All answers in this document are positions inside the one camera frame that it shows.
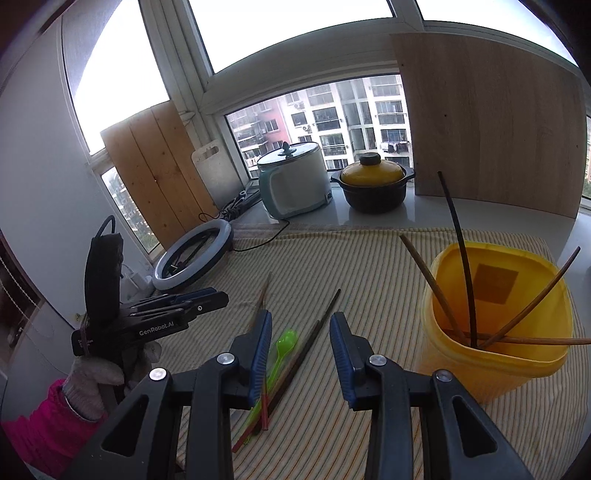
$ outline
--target white wall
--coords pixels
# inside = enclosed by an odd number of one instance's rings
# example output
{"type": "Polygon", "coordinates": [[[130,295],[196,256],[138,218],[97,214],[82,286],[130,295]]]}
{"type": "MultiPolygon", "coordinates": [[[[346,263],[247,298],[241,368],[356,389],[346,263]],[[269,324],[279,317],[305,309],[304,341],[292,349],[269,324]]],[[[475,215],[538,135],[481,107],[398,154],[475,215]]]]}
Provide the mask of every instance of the white wall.
{"type": "MultiPolygon", "coordinates": [[[[66,320],[83,313],[90,239],[115,211],[87,165],[70,117],[60,21],[22,58],[0,96],[0,229],[41,294],[66,320]]],[[[122,227],[126,265],[151,265],[122,227]]]]}
{"type": "Polygon", "coordinates": [[[67,376],[74,360],[71,335],[72,328],[44,303],[22,334],[11,359],[2,421],[28,416],[47,398],[49,386],[67,376]]]}

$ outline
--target human hand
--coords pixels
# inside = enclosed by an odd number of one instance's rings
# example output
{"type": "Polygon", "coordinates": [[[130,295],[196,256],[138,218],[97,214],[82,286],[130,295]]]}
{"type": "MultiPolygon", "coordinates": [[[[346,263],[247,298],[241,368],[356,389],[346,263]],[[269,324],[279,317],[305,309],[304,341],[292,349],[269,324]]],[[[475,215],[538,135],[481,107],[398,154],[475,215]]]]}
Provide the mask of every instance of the human hand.
{"type": "MultiPolygon", "coordinates": [[[[125,384],[127,395],[160,359],[162,347],[158,342],[148,342],[138,354],[134,371],[125,384]]],[[[123,385],[124,375],[120,367],[104,358],[81,356],[74,360],[70,375],[61,391],[66,401],[78,415],[97,421],[105,413],[105,405],[99,392],[99,384],[123,385]]]]}

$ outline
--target yellow plastic container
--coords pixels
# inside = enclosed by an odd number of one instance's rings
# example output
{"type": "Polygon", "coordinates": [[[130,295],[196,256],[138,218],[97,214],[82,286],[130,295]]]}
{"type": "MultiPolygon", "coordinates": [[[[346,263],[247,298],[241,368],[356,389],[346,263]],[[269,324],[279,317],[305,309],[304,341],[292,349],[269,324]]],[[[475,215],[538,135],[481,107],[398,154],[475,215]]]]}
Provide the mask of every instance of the yellow plastic container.
{"type": "MultiPolygon", "coordinates": [[[[499,245],[467,242],[466,250],[476,299],[479,333],[495,333],[519,313],[558,272],[530,252],[499,245]]],[[[441,252],[431,272],[443,290],[460,328],[469,331],[466,284],[458,244],[441,252]]],[[[424,339],[416,371],[430,375],[444,368],[457,376],[480,403],[486,403],[536,377],[555,373],[566,361],[567,346],[518,345],[497,342],[486,351],[462,345],[447,336],[447,316],[425,289],[424,339]]],[[[508,335],[571,338],[573,317],[564,280],[508,335]]]]}

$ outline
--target wooden panel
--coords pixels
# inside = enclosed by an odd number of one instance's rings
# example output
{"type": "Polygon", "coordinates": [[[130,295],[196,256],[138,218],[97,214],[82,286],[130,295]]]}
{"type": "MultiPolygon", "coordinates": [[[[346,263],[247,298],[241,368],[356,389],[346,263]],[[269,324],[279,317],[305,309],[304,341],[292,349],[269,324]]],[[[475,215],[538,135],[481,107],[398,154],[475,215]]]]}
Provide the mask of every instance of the wooden panel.
{"type": "Polygon", "coordinates": [[[154,105],[151,110],[178,168],[182,172],[199,207],[204,213],[216,216],[218,209],[191,161],[191,155],[195,151],[195,148],[187,135],[187,131],[173,102],[159,103],[158,105],[154,105]]]}
{"type": "Polygon", "coordinates": [[[392,35],[408,105],[415,192],[576,217],[586,118],[579,79],[519,48],[440,33],[392,35]]]}
{"type": "Polygon", "coordinates": [[[129,123],[112,125],[100,134],[121,180],[154,235],[164,248],[171,247],[185,230],[154,180],[129,123]]]}
{"type": "Polygon", "coordinates": [[[184,230],[188,232],[201,224],[201,208],[174,161],[152,110],[148,108],[130,117],[129,127],[154,180],[184,230]]]}

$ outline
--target wooden stick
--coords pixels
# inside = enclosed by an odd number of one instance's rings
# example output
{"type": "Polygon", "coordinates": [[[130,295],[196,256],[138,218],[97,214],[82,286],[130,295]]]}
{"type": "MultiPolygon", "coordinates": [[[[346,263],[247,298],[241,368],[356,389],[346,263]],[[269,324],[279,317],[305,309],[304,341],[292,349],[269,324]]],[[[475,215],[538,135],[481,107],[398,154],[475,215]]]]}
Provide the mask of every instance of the wooden stick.
{"type": "MultiPolygon", "coordinates": [[[[336,291],[335,296],[330,301],[328,308],[324,311],[324,314],[322,315],[320,320],[318,320],[318,322],[316,322],[316,325],[314,325],[314,328],[312,328],[312,331],[308,334],[308,337],[306,337],[306,342],[304,343],[304,346],[302,347],[302,349],[298,352],[297,355],[295,355],[292,358],[290,363],[283,369],[283,372],[281,373],[279,379],[277,379],[277,382],[275,383],[275,387],[273,388],[273,390],[271,391],[271,395],[269,396],[270,397],[269,398],[269,405],[267,408],[269,416],[271,416],[271,413],[273,413],[273,411],[275,410],[275,408],[277,407],[277,405],[279,404],[279,402],[283,398],[283,395],[285,395],[285,393],[287,392],[287,389],[291,385],[292,380],[296,376],[295,374],[297,373],[297,371],[299,370],[301,365],[304,363],[306,355],[308,354],[308,352],[310,351],[310,349],[314,345],[314,342],[316,341],[316,338],[320,334],[322,327],[326,324],[326,322],[330,318],[330,314],[331,314],[333,308],[335,307],[336,301],[339,299],[339,295],[340,295],[340,288],[336,291]]],[[[259,433],[260,429],[261,429],[261,415],[259,414],[258,417],[253,419],[253,421],[246,428],[246,430],[242,433],[242,435],[240,435],[240,438],[232,447],[232,453],[236,453],[238,451],[238,449],[244,444],[246,439],[250,435],[256,435],[257,433],[259,433]]]]}
{"type": "Polygon", "coordinates": [[[267,376],[262,381],[262,395],[261,395],[261,427],[264,431],[269,429],[269,414],[267,412],[267,405],[269,397],[267,396],[267,376]]]}
{"type": "Polygon", "coordinates": [[[269,288],[269,282],[271,281],[271,272],[267,274],[267,278],[261,287],[261,293],[259,293],[258,300],[256,302],[255,310],[252,313],[252,317],[250,322],[248,322],[248,331],[250,332],[256,323],[256,319],[258,317],[259,312],[261,309],[265,308],[265,296],[267,295],[267,289],[269,288]]]}
{"type": "Polygon", "coordinates": [[[452,215],[453,227],[456,230],[457,244],[460,247],[460,257],[462,258],[462,266],[464,267],[464,279],[466,280],[466,295],[468,296],[468,315],[470,316],[470,346],[472,348],[478,347],[478,328],[476,326],[476,302],[474,300],[474,288],[472,286],[472,274],[470,273],[470,262],[468,261],[468,252],[466,244],[464,243],[464,236],[460,228],[460,220],[457,217],[456,208],[453,205],[452,196],[447,189],[447,183],[443,178],[443,172],[438,171],[439,182],[443,188],[443,194],[447,200],[449,213],[452,215]]]}
{"type": "Polygon", "coordinates": [[[452,328],[453,328],[454,333],[460,339],[461,343],[463,343],[464,345],[468,345],[468,340],[464,336],[464,333],[460,330],[460,326],[458,325],[456,318],[453,316],[452,308],[449,306],[449,304],[445,298],[445,295],[443,294],[443,291],[441,290],[441,288],[437,284],[437,281],[433,277],[431,271],[429,270],[429,267],[427,266],[425,261],[421,258],[421,254],[419,254],[419,252],[417,252],[417,249],[414,248],[413,243],[405,235],[400,235],[400,240],[402,240],[402,243],[407,248],[411,257],[413,258],[413,260],[417,264],[417,267],[421,271],[421,273],[423,274],[423,277],[425,277],[425,280],[427,280],[427,283],[431,287],[433,294],[435,295],[435,297],[439,301],[439,305],[441,305],[443,312],[446,314],[447,318],[449,319],[449,323],[452,324],[452,328]]]}
{"type": "Polygon", "coordinates": [[[508,322],[503,328],[501,328],[498,332],[496,332],[493,336],[491,336],[488,340],[484,341],[481,345],[480,348],[486,348],[487,346],[491,346],[493,343],[499,341],[499,339],[501,337],[503,337],[507,332],[509,332],[509,330],[511,330],[513,327],[515,327],[515,325],[517,325],[521,320],[523,320],[525,317],[527,317],[530,312],[536,308],[538,306],[538,304],[544,300],[544,298],[546,297],[546,295],[550,292],[550,290],[552,290],[552,288],[554,288],[554,286],[560,281],[560,279],[562,278],[562,276],[566,273],[566,271],[569,269],[570,264],[574,261],[574,259],[577,257],[577,255],[579,254],[579,252],[581,251],[581,247],[577,247],[573,254],[570,256],[570,258],[566,261],[566,263],[563,265],[563,267],[560,269],[560,271],[556,274],[556,276],[550,280],[550,283],[548,283],[546,285],[546,287],[539,293],[539,295],[534,298],[530,304],[525,307],[523,310],[521,310],[510,322],[508,322]]]}
{"type": "MultiPolygon", "coordinates": [[[[442,329],[447,335],[455,335],[456,332],[449,328],[442,329]]],[[[490,333],[479,333],[479,340],[488,340],[490,333]]],[[[520,343],[522,345],[591,345],[591,338],[536,338],[536,337],[509,337],[499,339],[503,343],[520,343]]]]}

